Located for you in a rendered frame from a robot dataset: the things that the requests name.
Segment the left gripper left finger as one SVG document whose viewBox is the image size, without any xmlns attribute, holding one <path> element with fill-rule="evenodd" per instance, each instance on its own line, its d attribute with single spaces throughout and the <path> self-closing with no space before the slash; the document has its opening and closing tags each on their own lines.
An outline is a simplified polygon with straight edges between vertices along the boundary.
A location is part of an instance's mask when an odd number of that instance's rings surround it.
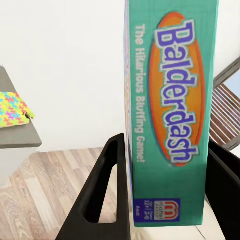
<svg viewBox="0 0 240 240">
<path fill-rule="evenodd" d="M 55 240 L 131 240 L 125 134 L 108 140 Z M 117 164 L 116 222 L 99 223 Z"/>
</svg>

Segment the jigsaw puzzle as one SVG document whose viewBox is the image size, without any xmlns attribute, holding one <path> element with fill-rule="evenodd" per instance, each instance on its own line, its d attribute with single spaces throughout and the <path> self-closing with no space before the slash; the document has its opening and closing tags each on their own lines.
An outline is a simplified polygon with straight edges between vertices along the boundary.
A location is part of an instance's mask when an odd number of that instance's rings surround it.
<svg viewBox="0 0 240 240">
<path fill-rule="evenodd" d="M 34 113 L 17 92 L 0 92 L 0 128 L 29 124 Z"/>
</svg>

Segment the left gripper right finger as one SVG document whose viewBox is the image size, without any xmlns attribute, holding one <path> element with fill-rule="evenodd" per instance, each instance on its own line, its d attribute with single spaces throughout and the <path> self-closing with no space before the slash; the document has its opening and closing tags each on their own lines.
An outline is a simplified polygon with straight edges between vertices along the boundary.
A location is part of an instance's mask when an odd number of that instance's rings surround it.
<svg viewBox="0 0 240 240">
<path fill-rule="evenodd" d="M 240 240 L 240 158 L 209 139 L 205 193 L 225 240 Z"/>
</svg>

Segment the board game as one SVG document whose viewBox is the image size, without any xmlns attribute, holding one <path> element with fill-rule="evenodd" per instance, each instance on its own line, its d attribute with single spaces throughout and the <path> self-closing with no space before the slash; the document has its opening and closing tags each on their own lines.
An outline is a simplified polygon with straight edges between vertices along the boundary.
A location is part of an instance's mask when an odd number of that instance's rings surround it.
<svg viewBox="0 0 240 240">
<path fill-rule="evenodd" d="M 125 0 L 124 112 L 136 228 L 202 226 L 220 0 Z"/>
</svg>

